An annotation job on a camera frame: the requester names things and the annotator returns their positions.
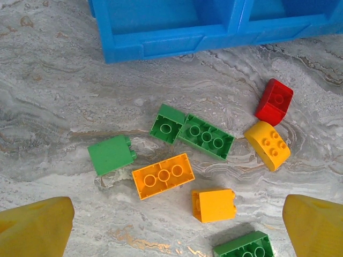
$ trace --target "toy brick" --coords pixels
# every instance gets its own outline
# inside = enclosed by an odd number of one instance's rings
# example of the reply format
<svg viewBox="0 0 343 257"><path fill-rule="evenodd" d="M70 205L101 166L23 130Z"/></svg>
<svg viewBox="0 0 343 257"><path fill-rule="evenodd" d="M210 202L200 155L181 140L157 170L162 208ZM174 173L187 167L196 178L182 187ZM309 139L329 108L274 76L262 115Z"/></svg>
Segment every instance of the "toy brick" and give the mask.
<svg viewBox="0 0 343 257"><path fill-rule="evenodd" d="M132 172L141 200L195 179L187 154L180 154Z"/></svg>
<svg viewBox="0 0 343 257"><path fill-rule="evenodd" d="M189 114L178 137L189 145L203 152L225 160L234 137L212 124Z"/></svg>
<svg viewBox="0 0 343 257"><path fill-rule="evenodd" d="M282 217L297 257L342 256L343 205L293 194Z"/></svg>
<svg viewBox="0 0 343 257"><path fill-rule="evenodd" d="M68 197L0 212L0 256L62 257L73 218L74 208Z"/></svg>
<svg viewBox="0 0 343 257"><path fill-rule="evenodd" d="M276 171L290 157L290 149L267 122L256 123L244 136L271 171Z"/></svg>
<svg viewBox="0 0 343 257"><path fill-rule="evenodd" d="M193 216L203 223L232 219L237 212L234 199L231 189L193 190Z"/></svg>
<svg viewBox="0 0 343 257"><path fill-rule="evenodd" d="M162 104L150 135L173 144L184 124L185 114L166 104Z"/></svg>
<svg viewBox="0 0 343 257"><path fill-rule="evenodd" d="M276 79L269 80L255 116L272 126L278 125L285 117L293 97L293 90Z"/></svg>
<svg viewBox="0 0 343 257"><path fill-rule="evenodd" d="M123 135L89 146L88 152L98 176L133 163L137 156L130 146L130 138Z"/></svg>
<svg viewBox="0 0 343 257"><path fill-rule="evenodd" d="M214 257L274 257L268 235L255 231L213 249Z"/></svg>

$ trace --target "gray marble floor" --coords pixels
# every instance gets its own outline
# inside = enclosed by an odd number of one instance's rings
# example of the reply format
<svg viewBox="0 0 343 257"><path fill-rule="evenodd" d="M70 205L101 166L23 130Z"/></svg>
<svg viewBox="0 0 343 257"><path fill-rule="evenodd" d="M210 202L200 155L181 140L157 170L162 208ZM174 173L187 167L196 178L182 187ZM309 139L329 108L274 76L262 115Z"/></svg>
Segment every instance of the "gray marble floor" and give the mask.
<svg viewBox="0 0 343 257"><path fill-rule="evenodd" d="M325 36L106 65L85 0L1 1L0 210L69 196L74 228L65 256L212 256L253 230L276 257L295 256L282 221L288 194L343 203L343 37ZM292 155L269 172L243 132L266 82L294 90L276 128ZM225 163L148 136L161 103L237 139ZM87 146L131 138L137 161L97 178ZM187 152L196 180L140 201L131 171ZM236 193L234 220L201 224L190 190Z"/></svg>

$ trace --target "blue plastic container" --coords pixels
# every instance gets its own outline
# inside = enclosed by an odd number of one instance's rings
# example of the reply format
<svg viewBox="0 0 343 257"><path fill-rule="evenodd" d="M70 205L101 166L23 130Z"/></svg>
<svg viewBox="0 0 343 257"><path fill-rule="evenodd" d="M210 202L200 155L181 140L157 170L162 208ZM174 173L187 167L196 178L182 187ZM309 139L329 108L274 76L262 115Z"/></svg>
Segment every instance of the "blue plastic container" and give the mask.
<svg viewBox="0 0 343 257"><path fill-rule="evenodd" d="M106 63L343 31L343 0L89 0Z"/></svg>

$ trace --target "green brick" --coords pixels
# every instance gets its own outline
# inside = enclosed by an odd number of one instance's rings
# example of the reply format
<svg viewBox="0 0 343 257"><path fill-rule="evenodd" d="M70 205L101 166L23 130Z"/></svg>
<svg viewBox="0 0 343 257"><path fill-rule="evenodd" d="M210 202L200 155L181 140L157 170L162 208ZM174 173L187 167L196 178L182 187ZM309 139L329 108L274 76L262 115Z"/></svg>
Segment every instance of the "green brick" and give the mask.
<svg viewBox="0 0 343 257"><path fill-rule="evenodd" d="M98 176L133 163L137 156L130 146L130 139L123 135L89 146L88 152Z"/></svg>
<svg viewBox="0 0 343 257"><path fill-rule="evenodd" d="M214 257L274 257L268 235L255 231L213 249Z"/></svg>
<svg viewBox="0 0 343 257"><path fill-rule="evenodd" d="M185 114L183 112L162 104L149 134L173 144L184 124L184 119Z"/></svg>
<svg viewBox="0 0 343 257"><path fill-rule="evenodd" d="M225 160L234 137L212 124L189 114L178 137L203 152Z"/></svg>

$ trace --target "orange lego brick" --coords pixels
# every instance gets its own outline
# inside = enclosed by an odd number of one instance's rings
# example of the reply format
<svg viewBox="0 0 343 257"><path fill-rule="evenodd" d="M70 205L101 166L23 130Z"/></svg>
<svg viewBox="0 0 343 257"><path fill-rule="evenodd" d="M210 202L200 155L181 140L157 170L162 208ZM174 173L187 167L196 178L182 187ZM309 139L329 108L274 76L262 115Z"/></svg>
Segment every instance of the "orange lego brick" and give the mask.
<svg viewBox="0 0 343 257"><path fill-rule="evenodd" d="M237 212L234 199L227 188L192 190L193 216L203 223L232 219Z"/></svg>
<svg viewBox="0 0 343 257"><path fill-rule="evenodd" d="M343 205L290 194L282 217L297 257L342 256Z"/></svg>
<svg viewBox="0 0 343 257"><path fill-rule="evenodd" d="M186 153L132 172L141 200L195 179Z"/></svg>
<svg viewBox="0 0 343 257"><path fill-rule="evenodd" d="M73 227L69 197L55 197L0 212L1 257L62 257Z"/></svg>
<svg viewBox="0 0 343 257"><path fill-rule="evenodd" d="M271 171L290 157L290 150L279 133L267 122L258 122L244 136Z"/></svg>

